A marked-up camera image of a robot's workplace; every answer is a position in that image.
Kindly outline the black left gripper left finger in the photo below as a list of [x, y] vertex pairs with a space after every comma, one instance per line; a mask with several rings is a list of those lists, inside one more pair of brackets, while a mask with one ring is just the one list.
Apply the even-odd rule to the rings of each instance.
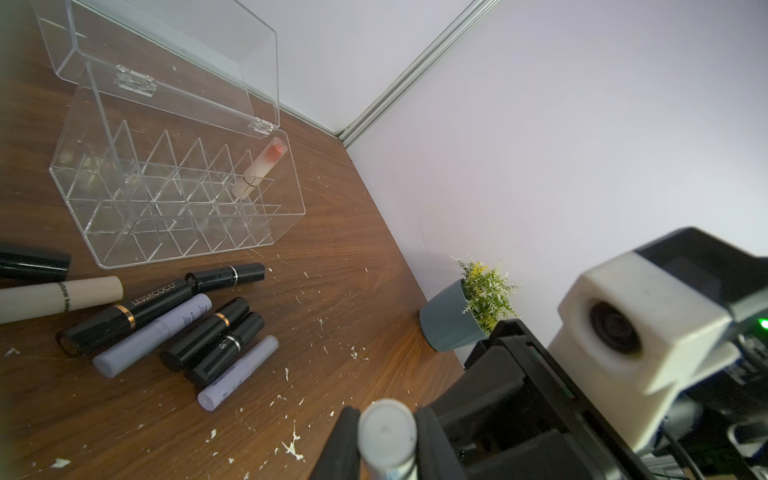
[[311, 480], [359, 480], [361, 459], [358, 450], [358, 423], [361, 413], [347, 406], [328, 437], [313, 468]]

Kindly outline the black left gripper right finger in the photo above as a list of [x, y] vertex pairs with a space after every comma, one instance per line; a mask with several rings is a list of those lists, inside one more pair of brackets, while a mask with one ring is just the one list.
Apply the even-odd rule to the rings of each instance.
[[416, 464], [418, 478], [424, 480], [466, 479], [464, 470], [430, 408], [415, 414], [417, 424]]

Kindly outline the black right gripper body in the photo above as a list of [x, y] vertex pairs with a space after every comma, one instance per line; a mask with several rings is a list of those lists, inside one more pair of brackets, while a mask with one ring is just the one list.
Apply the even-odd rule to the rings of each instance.
[[652, 476], [520, 320], [499, 322], [427, 408], [466, 479]]

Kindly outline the white lipstick tube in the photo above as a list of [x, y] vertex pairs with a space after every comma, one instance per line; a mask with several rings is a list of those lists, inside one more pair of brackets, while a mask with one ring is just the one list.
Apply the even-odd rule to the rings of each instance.
[[369, 405], [358, 421], [357, 445], [370, 479], [416, 479], [417, 424], [395, 399]]

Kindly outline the pink translucent lipstick tube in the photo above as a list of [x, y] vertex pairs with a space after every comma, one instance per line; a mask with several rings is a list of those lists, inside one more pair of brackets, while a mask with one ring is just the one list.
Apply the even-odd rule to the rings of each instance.
[[237, 177], [231, 189], [232, 195], [238, 200], [248, 198], [287, 151], [288, 147], [282, 139], [273, 138], [245, 172]]

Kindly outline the black short lipstick tube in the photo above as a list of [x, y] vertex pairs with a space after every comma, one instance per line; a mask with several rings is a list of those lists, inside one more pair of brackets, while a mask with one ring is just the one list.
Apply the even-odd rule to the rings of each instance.
[[247, 263], [190, 272], [186, 274], [185, 281], [195, 293], [207, 293], [262, 281], [265, 273], [266, 267], [262, 263]]

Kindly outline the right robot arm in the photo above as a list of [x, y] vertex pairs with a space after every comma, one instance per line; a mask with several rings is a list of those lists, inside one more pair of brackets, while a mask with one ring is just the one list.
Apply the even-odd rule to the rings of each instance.
[[767, 474], [767, 381], [740, 360], [683, 392], [633, 451], [519, 320], [478, 342], [417, 416], [423, 479], [648, 479], [646, 454], [703, 476]]

